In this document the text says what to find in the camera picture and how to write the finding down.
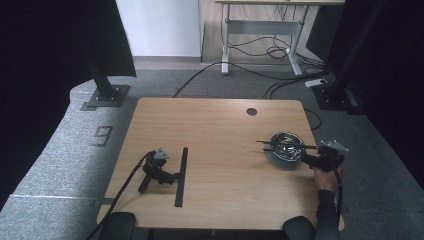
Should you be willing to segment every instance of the table top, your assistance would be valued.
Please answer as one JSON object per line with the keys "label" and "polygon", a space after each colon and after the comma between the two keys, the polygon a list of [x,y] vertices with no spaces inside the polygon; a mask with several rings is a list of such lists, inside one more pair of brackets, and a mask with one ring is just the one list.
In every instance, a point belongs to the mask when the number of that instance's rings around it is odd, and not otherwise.
{"label": "table top", "polygon": [[215,2],[247,5],[343,5],[345,0],[215,0]]}
{"label": "table top", "polygon": [[[251,116],[247,109],[254,108]],[[140,158],[162,147],[170,159],[163,167],[179,172],[188,147],[182,208],[174,206],[177,183],[152,180],[137,189],[145,173],[135,175],[114,211],[132,212],[147,228],[278,230],[303,215],[316,223],[318,205],[313,171],[303,164],[284,170],[271,164],[256,140],[279,131],[314,145],[299,101],[247,99],[139,100],[105,198],[114,198]],[[101,220],[110,205],[101,207]]]}

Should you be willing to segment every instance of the metal bowl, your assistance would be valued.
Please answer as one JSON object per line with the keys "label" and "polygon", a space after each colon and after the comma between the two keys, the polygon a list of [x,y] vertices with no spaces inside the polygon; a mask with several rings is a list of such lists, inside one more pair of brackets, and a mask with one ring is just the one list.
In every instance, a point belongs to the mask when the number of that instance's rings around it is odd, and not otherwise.
{"label": "metal bowl", "polygon": [[266,155],[273,164],[286,169],[294,169],[301,164],[300,149],[281,145],[304,145],[300,137],[290,132],[279,132],[272,136],[269,142],[269,147],[274,151],[268,151]]}

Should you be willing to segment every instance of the white desk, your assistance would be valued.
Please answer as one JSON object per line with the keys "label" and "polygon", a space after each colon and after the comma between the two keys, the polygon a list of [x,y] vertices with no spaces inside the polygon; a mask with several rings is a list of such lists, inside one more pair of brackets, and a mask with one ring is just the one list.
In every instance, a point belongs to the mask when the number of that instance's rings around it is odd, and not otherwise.
{"label": "white desk", "polygon": [[[229,34],[258,34],[258,35],[292,35],[292,46],[288,48],[287,56],[290,60],[293,71],[296,75],[302,75],[299,64],[297,63],[296,48],[302,33],[305,18],[308,14],[310,5],[342,5],[344,0],[216,0],[215,2],[225,4],[226,19],[224,30],[224,47],[222,53],[222,74],[228,74]],[[295,21],[245,21],[230,20],[231,4],[249,4],[249,5],[303,5],[303,13],[298,22]]]}

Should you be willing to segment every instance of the black ruler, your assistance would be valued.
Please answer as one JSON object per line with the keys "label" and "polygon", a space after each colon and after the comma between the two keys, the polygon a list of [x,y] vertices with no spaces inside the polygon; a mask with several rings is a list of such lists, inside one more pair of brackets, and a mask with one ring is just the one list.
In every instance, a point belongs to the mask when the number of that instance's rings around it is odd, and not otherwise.
{"label": "black ruler", "polygon": [[183,207],[185,173],[187,169],[188,148],[183,149],[183,157],[181,159],[180,176],[178,178],[177,195],[175,196],[175,207]]}

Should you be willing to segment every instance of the gray carpet floor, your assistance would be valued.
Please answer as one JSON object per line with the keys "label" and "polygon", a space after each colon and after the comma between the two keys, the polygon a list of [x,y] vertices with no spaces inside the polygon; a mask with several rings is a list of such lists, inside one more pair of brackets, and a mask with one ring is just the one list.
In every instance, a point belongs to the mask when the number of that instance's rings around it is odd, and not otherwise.
{"label": "gray carpet floor", "polygon": [[[110,77],[131,86],[120,108],[81,111],[96,86],[88,81],[70,92],[71,104],[49,144],[9,197],[0,213],[0,239],[85,239],[94,229],[138,99],[172,97],[197,71],[139,70],[137,78]],[[272,73],[290,77],[287,73]],[[277,80],[246,71],[222,76],[207,70],[178,97],[260,99]],[[273,99],[296,99],[318,114],[315,140],[337,140],[350,151],[344,162],[343,239],[424,239],[424,192],[366,116],[319,110],[300,81],[279,89]],[[311,127],[319,124],[307,112]],[[112,128],[107,144],[95,133]],[[136,229],[133,239],[145,239]],[[269,233],[158,231],[157,239],[267,239]]]}

